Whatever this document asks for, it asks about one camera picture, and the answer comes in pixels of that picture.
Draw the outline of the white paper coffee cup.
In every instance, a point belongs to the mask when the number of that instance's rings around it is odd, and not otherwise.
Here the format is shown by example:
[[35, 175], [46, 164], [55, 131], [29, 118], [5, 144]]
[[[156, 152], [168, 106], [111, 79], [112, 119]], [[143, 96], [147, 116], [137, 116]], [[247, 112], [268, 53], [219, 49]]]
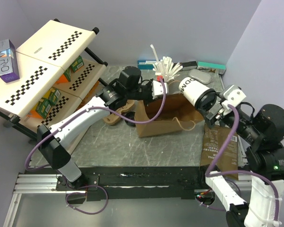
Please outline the white paper coffee cup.
[[199, 81], [190, 77], [184, 78], [179, 86], [179, 91], [195, 107], [197, 98], [206, 90], [210, 89]]

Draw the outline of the black plastic cup lid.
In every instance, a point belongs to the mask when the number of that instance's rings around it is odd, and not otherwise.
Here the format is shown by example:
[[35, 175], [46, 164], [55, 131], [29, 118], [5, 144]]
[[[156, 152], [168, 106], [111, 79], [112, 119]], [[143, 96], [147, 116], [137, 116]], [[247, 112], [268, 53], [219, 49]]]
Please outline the black plastic cup lid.
[[[126, 119], [129, 119], [131, 121], [134, 121], [134, 116], [135, 116], [134, 111], [130, 111], [130, 112], [125, 114]], [[133, 123], [133, 122], [129, 122], [128, 120], [125, 120], [124, 122], [130, 127], [136, 127], [136, 124]]]

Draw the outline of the brown paper bag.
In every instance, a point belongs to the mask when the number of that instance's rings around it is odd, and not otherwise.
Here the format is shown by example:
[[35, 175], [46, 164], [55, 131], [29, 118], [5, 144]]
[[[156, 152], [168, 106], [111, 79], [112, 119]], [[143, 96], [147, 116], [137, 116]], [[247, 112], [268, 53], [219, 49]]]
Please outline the brown paper bag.
[[[153, 118], [161, 102], [162, 99], [149, 104], [138, 101], [134, 119], [144, 122]], [[136, 124], [136, 130], [140, 138], [152, 137], [177, 131], [191, 131], [197, 123], [203, 120], [203, 116], [181, 93], [178, 93], [166, 97], [164, 107], [154, 121], [147, 124]]]

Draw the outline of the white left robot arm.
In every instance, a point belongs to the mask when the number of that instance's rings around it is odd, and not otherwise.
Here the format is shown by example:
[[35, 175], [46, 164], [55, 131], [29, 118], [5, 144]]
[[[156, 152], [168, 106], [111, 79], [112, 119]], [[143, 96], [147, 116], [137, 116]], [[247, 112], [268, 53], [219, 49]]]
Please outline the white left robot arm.
[[64, 120], [47, 127], [42, 124], [37, 129], [37, 148], [50, 167], [59, 171], [67, 179], [73, 190], [83, 187], [81, 170], [66, 151], [69, 143], [83, 130], [109, 116], [124, 106], [128, 100], [154, 101], [165, 93], [161, 79], [142, 80], [137, 67], [126, 67], [118, 78], [98, 91], [81, 109]]

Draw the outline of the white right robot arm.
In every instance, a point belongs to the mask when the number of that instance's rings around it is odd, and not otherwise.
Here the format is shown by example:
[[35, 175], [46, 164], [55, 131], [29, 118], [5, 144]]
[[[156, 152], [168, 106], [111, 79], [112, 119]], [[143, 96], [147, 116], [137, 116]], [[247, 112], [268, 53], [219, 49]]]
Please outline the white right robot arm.
[[[279, 227], [280, 205], [284, 194], [284, 109], [266, 104], [255, 115], [247, 115], [225, 100], [223, 112], [215, 118], [231, 128], [217, 155], [197, 177], [202, 188], [212, 188], [226, 210], [230, 227]], [[249, 170], [217, 172], [216, 163], [222, 156], [234, 134], [248, 144], [246, 156]], [[244, 174], [251, 176], [250, 201], [242, 199], [226, 182], [225, 175]]]

